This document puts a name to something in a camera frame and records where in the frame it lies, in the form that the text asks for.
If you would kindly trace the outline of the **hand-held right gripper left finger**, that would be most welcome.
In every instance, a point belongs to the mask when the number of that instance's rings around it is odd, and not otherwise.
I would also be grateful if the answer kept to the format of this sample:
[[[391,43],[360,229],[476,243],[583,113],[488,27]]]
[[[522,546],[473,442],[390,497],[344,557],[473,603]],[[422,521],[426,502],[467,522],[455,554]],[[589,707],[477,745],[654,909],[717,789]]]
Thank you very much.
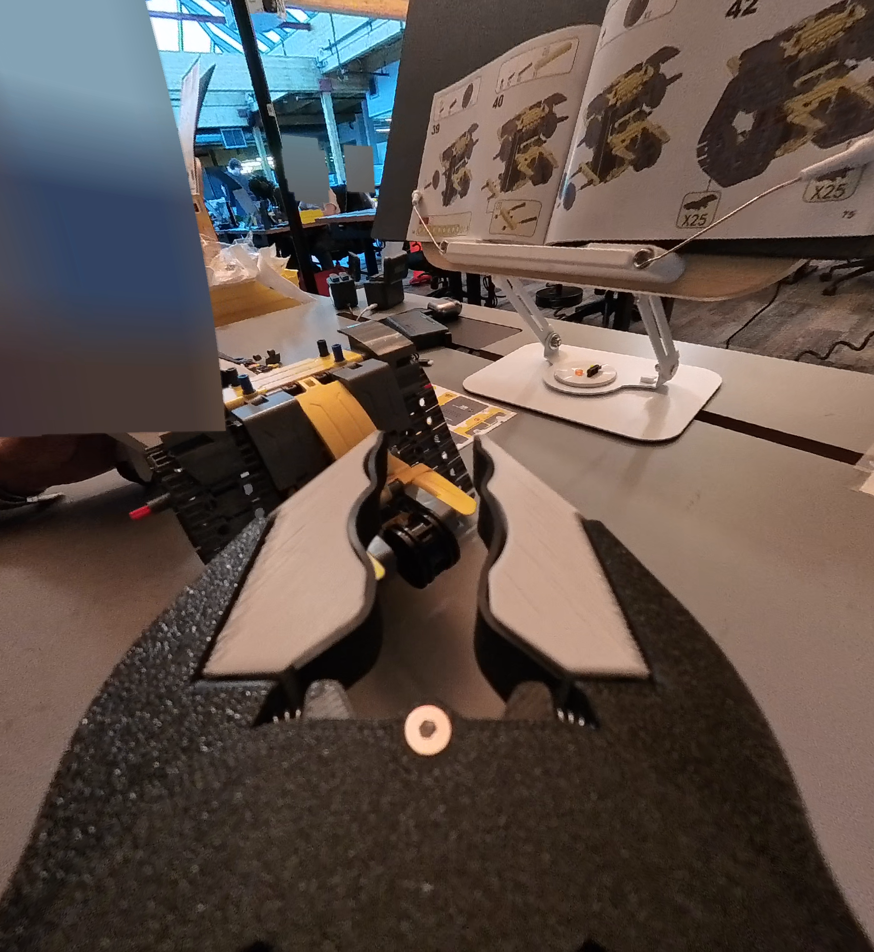
[[[213,681],[301,672],[372,612],[386,436],[373,431],[271,516],[204,667]]]

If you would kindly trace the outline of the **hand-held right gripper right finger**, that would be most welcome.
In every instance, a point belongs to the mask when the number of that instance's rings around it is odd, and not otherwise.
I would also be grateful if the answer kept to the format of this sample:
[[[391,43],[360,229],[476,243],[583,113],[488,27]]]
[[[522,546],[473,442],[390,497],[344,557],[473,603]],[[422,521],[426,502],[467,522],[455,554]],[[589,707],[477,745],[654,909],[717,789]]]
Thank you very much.
[[[570,502],[491,439],[473,451],[478,667],[516,719],[596,721],[580,684],[645,681],[649,668]]]

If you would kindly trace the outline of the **grey toy track strip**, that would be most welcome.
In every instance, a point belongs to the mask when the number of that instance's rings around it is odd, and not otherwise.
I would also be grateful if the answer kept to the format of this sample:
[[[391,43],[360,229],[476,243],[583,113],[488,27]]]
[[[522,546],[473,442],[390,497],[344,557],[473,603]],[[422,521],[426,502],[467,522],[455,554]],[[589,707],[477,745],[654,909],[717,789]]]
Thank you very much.
[[[396,455],[410,465],[424,464],[473,496],[473,482],[424,367],[408,360],[396,366],[395,375],[410,420],[409,428],[394,438]]]
[[[166,434],[145,458],[204,564],[282,501],[239,424],[211,433]]]

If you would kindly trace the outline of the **yellow toy brick vehicle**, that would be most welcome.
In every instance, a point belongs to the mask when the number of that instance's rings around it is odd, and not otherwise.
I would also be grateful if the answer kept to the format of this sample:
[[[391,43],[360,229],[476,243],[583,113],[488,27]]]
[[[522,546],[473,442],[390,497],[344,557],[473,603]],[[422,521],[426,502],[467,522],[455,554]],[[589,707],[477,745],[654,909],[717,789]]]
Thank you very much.
[[[408,360],[425,368],[415,346],[373,321],[348,327],[343,334],[345,345],[320,339],[316,356],[282,361],[282,367],[267,373],[250,373],[220,361],[225,423],[217,431],[229,424],[244,429],[281,494],[280,504],[373,431],[382,431],[387,476],[379,537],[400,576],[423,589],[459,561],[459,530],[451,520],[475,513],[475,491],[470,496],[424,464],[404,462],[394,451],[394,438],[410,425],[395,370]],[[171,433],[156,436],[156,445]],[[147,488],[153,490],[152,497],[129,513],[133,521],[172,511],[156,479]]]

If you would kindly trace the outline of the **person's left forearm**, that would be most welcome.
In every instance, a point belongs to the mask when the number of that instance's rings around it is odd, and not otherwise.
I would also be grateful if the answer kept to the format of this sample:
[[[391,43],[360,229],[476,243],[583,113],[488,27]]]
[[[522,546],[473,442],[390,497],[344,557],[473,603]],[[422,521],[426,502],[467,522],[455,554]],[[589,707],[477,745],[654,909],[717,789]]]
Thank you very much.
[[[116,468],[108,435],[0,437],[0,490],[18,496],[84,482]]]

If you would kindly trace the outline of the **yellow grey sticker sheet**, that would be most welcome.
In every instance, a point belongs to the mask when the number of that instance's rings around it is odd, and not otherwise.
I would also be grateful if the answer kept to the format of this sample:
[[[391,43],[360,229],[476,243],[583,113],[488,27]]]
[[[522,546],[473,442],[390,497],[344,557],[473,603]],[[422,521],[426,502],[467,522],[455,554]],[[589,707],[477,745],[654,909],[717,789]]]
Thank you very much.
[[[473,395],[438,385],[432,388],[454,446],[459,450],[470,446],[477,436],[491,432],[516,416],[514,411],[493,406]]]

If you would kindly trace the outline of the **white book stand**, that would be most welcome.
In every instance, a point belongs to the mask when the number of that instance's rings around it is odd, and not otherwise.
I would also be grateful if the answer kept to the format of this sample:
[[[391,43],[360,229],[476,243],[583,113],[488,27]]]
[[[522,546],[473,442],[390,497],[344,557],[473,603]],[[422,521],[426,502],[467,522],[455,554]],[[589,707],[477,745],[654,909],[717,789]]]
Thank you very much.
[[[680,436],[722,383],[718,374],[704,368],[680,370],[680,355],[662,301],[663,293],[686,271],[680,252],[784,188],[869,164],[874,164],[874,134],[802,168],[794,177],[762,191],[668,249],[646,243],[549,246],[460,239],[437,242],[420,214],[423,197],[416,190],[411,197],[412,213],[430,238],[424,246],[462,270],[473,268],[492,275],[538,341],[538,345],[524,346],[503,357],[496,367],[471,375],[465,380],[465,388],[491,402],[536,411],[635,442],[665,443]],[[536,271],[595,288],[631,292],[653,359],[565,344],[526,291],[525,279]]]

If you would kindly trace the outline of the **yellow storage bin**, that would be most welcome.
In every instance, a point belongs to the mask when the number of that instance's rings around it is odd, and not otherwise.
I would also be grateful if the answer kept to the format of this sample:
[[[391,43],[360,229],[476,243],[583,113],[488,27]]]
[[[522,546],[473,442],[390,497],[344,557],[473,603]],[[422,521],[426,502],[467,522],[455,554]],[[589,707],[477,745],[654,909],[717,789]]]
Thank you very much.
[[[228,327],[245,320],[312,303],[313,297],[294,285],[290,291],[275,290],[257,280],[209,287],[215,327]]]

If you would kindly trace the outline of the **clear plastic bag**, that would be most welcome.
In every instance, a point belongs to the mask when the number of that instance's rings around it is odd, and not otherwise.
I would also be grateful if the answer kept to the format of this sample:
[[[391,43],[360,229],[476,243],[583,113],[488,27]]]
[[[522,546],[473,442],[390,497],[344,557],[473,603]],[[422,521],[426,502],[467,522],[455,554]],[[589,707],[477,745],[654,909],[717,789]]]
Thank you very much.
[[[204,241],[205,273],[209,288],[221,288],[248,281],[261,281],[271,273],[284,276],[289,257],[277,254],[276,247],[257,247],[243,240],[232,244]]]

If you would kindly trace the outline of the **black flat rectangular device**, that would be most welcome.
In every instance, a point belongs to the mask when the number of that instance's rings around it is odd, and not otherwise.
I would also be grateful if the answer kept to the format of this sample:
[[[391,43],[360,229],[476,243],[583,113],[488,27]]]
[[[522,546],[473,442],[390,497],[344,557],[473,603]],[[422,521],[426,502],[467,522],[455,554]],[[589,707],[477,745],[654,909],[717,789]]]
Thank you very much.
[[[406,337],[418,351],[446,348],[453,343],[450,329],[424,311],[390,314],[383,317],[381,324]]]

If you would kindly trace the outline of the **black metal stand pole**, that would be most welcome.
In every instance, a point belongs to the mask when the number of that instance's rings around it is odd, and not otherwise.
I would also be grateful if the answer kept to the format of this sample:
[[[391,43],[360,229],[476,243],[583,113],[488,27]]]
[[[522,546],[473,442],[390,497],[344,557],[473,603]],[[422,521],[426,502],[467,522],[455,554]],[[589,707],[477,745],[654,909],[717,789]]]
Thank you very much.
[[[262,121],[264,139],[267,144],[268,153],[274,162],[273,171],[275,182],[288,221],[289,235],[295,253],[299,279],[304,283],[304,289],[307,292],[316,294],[317,284],[312,267],[312,255],[305,237],[298,203],[288,187],[281,133],[272,97],[267,85],[264,64],[255,35],[250,8],[246,1],[231,1],[230,6],[236,20],[244,56],[250,73],[251,85]]]

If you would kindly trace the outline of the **open instruction booklet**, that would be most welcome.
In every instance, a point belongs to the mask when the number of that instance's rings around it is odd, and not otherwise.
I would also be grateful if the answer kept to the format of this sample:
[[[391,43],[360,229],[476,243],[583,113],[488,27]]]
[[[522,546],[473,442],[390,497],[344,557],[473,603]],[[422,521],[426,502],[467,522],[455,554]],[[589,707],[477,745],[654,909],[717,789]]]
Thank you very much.
[[[609,2],[456,72],[412,241],[874,233],[874,1]]]

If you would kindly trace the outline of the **dark grey divider panel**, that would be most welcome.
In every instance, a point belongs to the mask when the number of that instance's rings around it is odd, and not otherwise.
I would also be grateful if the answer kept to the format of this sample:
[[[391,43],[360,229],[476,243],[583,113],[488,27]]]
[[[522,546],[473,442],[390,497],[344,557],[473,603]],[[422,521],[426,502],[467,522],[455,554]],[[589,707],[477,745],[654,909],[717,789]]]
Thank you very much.
[[[601,24],[606,1],[411,1],[373,235],[404,241],[433,95],[509,49],[564,27]],[[874,235],[699,242],[702,253],[800,259],[874,257]]]

